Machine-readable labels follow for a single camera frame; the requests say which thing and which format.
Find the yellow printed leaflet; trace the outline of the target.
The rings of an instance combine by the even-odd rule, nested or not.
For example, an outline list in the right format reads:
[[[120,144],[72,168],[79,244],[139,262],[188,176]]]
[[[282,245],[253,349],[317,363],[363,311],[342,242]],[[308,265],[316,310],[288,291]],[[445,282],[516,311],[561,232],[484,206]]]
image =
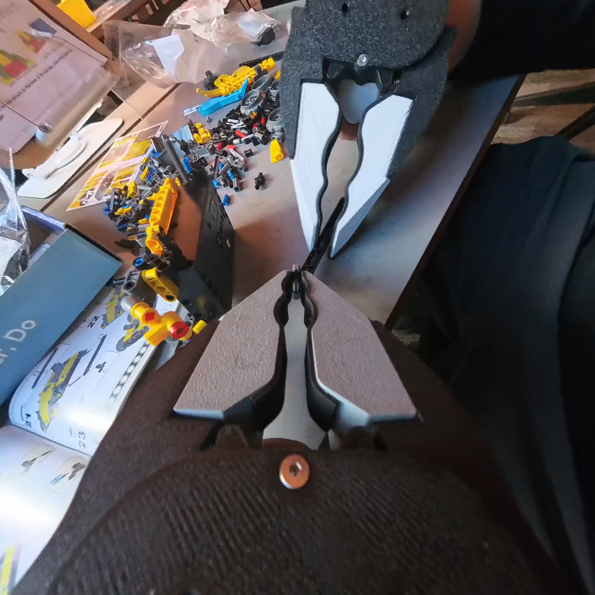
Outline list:
[[[166,126],[167,121],[163,121],[116,139],[66,211],[101,204],[113,188],[135,182],[146,168],[143,163],[153,151],[153,138],[160,136]]]

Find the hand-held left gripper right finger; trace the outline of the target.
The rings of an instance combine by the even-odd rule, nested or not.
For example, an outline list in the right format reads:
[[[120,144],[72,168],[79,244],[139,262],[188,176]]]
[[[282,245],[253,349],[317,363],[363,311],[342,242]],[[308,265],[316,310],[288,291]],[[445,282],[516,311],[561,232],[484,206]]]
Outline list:
[[[348,433],[420,414],[371,321],[310,272],[301,273],[308,411],[324,431]]]

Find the person's dark clothing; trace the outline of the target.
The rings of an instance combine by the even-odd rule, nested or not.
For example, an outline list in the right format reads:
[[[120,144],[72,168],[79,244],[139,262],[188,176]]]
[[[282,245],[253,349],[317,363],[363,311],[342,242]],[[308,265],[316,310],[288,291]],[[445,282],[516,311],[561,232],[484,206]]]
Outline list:
[[[495,144],[397,328],[490,445],[577,594],[594,594],[594,156]]]

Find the clear plastic bag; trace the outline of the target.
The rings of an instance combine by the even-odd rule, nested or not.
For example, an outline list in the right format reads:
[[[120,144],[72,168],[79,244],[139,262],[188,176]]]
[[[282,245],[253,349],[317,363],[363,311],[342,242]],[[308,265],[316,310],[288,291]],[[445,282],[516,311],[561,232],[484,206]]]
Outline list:
[[[30,234],[11,177],[1,168],[1,295],[29,267]]]

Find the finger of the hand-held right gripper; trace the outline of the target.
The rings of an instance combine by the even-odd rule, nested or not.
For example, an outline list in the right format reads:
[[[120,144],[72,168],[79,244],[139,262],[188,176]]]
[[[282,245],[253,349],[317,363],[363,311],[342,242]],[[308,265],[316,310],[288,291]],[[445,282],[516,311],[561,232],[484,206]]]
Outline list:
[[[328,186],[327,164],[340,124],[340,107],[329,86],[302,83],[292,175],[308,249],[314,247],[321,230],[321,200]]]
[[[386,95],[362,115],[358,132],[359,159],[345,191],[345,207],[333,230],[328,256],[333,259],[390,183],[391,166],[411,115],[414,100]]]

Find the crumpled clear plastic bags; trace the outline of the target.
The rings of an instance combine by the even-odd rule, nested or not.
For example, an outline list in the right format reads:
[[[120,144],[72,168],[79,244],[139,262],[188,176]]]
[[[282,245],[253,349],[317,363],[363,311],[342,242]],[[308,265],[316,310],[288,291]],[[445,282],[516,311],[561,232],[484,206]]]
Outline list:
[[[253,8],[228,12],[229,4],[185,1],[162,26],[111,20],[105,44],[123,67],[161,87],[201,85],[208,72],[229,73],[285,48],[286,23]]]

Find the blue toy brick separator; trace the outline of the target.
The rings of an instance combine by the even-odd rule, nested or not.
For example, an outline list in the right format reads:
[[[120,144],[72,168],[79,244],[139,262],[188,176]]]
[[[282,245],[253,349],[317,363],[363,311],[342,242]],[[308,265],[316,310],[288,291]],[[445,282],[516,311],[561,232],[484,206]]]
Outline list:
[[[207,117],[217,112],[221,108],[227,107],[228,105],[241,101],[246,94],[248,83],[248,79],[245,79],[238,90],[230,93],[229,95],[209,99],[203,104],[199,105],[199,114]]]

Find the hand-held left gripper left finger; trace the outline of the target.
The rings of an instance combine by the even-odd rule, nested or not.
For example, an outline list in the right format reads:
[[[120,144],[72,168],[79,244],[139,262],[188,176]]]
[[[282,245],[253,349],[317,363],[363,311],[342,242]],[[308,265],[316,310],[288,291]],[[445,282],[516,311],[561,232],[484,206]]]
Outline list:
[[[178,415],[264,430],[284,404],[284,328],[293,272],[282,271],[227,312],[174,406]]]

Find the blue cardboard box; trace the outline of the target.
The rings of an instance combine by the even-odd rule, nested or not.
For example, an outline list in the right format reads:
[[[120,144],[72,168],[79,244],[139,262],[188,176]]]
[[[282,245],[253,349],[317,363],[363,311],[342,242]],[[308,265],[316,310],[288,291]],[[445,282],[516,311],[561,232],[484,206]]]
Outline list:
[[[29,265],[1,296],[1,404],[93,301],[122,260],[75,227],[24,207]]]

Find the printed display sign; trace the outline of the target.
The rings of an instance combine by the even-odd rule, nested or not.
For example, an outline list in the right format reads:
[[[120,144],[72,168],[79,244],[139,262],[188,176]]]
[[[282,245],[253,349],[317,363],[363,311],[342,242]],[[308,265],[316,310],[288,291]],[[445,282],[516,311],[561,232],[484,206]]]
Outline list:
[[[1,1],[1,165],[39,165],[113,86],[115,67],[52,1]]]

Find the grey desk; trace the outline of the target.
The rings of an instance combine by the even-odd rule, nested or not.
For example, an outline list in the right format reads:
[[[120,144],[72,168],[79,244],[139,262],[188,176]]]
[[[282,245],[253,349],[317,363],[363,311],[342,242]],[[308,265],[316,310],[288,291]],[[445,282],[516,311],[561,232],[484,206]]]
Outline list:
[[[341,113],[321,231],[358,166],[380,84],[324,83]],[[306,244],[292,175],[232,209],[233,308]],[[306,397],[302,299],[287,307],[284,404],[264,430],[174,406],[220,319],[134,388],[56,531],[10,594],[487,593],[534,587],[526,529],[489,446],[446,386],[372,325],[420,420],[324,431]]]

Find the yellow black toy brick model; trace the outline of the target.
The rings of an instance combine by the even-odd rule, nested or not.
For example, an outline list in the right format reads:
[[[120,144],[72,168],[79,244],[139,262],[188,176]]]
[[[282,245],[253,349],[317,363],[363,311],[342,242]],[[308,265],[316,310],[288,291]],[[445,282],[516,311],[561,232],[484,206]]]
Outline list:
[[[234,229],[204,157],[166,134],[141,145],[103,209],[134,256],[120,303],[151,346],[185,342],[231,309]]]

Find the person's right forearm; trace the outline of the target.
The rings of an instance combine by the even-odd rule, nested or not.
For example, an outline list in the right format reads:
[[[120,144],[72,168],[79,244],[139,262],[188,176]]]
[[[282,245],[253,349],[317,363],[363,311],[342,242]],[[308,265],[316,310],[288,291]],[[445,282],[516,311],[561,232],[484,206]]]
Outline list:
[[[594,68],[594,1],[480,1],[453,81]]]

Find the cluster of grey toy wheels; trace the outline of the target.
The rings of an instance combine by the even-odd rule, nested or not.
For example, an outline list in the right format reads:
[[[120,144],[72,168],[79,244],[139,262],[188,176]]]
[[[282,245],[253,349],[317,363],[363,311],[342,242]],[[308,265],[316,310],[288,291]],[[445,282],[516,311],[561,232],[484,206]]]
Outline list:
[[[262,75],[240,102],[240,113],[248,130],[282,139],[284,121],[280,108],[280,73]]]

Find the pile of loose toy pieces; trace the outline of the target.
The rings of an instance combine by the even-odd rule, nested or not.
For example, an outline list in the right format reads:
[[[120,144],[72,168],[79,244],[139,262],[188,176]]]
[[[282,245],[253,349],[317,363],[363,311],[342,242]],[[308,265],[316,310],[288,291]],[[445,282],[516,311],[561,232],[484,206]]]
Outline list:
[[[237,73],[254,74],[254,77],[241,77],[239,82],[242,85],[248,79],[249,91],[255,79],[262,75],[273,77],[270,69],[274,65],[270,58],[254,67],[242,66]],[[237,105],[212,129],[189,119],[168,138],[173,147],[172,158],[165,148],[165,137],[153,138],[153,151],[143,163],[146,168],[135,182],[113,188],[103,208],[104,215],[118,231],[126,234],[126,239],[115,242],[117,246],[137,253],[138,246],[151,248],[160,243],[156,237],[161,231],[168,231],[171,221],[158,207],[158,196],[162,194],[160,188],[167,179],[172,178],[181,185],[183,180],[191,180],[196,172],[204,172],[215,189],[223,187],[240,192],[240,175],[248,169],[246,163],[253,155],[252,146],[268,146],[272,163],[284,158],[284,137],[280,139],[248,130],[240,113],[240,102],[236,102]]]

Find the white stand base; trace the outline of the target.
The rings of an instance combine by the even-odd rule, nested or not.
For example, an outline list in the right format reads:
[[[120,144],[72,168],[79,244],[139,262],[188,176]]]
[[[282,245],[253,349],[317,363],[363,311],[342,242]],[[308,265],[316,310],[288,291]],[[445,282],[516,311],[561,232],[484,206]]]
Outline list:
[[[122,119],[112,118],[73,131],[44,163],[22,170],[26,181],[17,190],[17,196],[46,199],[55,195],[122,125]]]

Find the open instruction booklet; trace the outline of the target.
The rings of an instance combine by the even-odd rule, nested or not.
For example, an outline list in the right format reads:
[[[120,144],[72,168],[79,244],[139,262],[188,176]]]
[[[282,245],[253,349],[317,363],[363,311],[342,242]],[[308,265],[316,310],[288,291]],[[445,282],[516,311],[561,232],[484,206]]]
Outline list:
[[[155,347],[105,289],[18,386],[1,428],[1,594],[60,524]]]

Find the person's right hand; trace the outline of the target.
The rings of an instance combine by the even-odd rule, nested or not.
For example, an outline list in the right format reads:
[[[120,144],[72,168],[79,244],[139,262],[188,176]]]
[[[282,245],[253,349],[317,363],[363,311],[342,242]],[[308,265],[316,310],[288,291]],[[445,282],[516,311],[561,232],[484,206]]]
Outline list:
[[[449,71],[463,60],[478,29],[481,1],[448,1],[446,24],[456,30],[449,56]]]

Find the black toy beam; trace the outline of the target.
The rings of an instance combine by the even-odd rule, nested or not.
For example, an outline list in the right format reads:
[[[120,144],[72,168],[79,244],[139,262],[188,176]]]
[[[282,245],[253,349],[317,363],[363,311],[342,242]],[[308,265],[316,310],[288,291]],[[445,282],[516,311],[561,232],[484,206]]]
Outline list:
[[[333,236],[333,230],[336,227],[336,223],[337,223],[339,216],[343,212],[344,206],[345,206],[345,197],[342,197],[338,201],[335,208],[333,209],[333,212],[332,212],[331,216],[329,217],[329,220],[327,221],[323,230],[319,234],[316,242],[314,243],[313,248],[309,252],[309,255],[306,258],[306,261],[304,262],[304,264],[301,267],[301,272],[309,272],[309,273],[313,274],[316,271],[324,254],[326,253],[326,251],[328,250],[328,248],[330,246],[331,239]]]

